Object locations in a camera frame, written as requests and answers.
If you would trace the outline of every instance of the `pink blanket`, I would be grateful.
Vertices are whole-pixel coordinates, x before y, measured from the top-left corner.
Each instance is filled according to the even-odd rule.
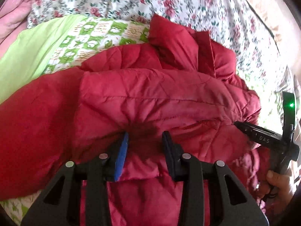
[[[0,58],[26,29],[25,18],[30,13],[31,0],[5,0],[0,8]]]

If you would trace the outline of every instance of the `red puffer jacket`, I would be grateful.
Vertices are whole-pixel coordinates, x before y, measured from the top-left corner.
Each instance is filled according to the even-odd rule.
[[[123,174],[108,185],[113,225],[177,225],[182,184],[167,173],[165,130],[200,160],[225,161],[252,191],[259,155],[233,123],[255,124],[260,102],[235,68],[208,32],[155,15],[149,43],[34,80],[0,106],[0,200],[42,189],[63,163],[92,159],[125,130]]]

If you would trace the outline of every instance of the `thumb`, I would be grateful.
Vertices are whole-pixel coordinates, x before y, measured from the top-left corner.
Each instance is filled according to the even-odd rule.
[[[285,189],[290,186],[290,177],[288,175],[280,175],[271,170],[268,171],[266,179],[269,184],[280,189]]]

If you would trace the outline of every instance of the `metal screw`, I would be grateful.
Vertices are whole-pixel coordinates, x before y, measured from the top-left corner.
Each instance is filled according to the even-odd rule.
[[[225,165],[225,162],[223,161],[217,161],[216,164],[219,166],[219,167],[223,167]]]
[[[184,153],[184,154],[182,155],[182,157],[183,157],[184,159],[186,159],[186,160],[189,160],[189,159],[191,158],[191,155],[188,154],[188,153]]]
[[[104,159],[106,159],[106,158],[108,158],[108,157],[109,157],[109,156],[108,156],[107,153],[102,153],[102,154],[99,155],[99,159],[102,159],[102,160],[104,160]]]
[[[68,161],[66,163],[66,167],[73,167],[74,166],[74,162],[73,161]]]

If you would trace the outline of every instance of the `light green cloth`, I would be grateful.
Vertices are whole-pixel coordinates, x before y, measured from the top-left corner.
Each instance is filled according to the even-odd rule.
[[[85,16],[68,15],[22,31],[0,59],[0,103],[38,78],[55,49]]]

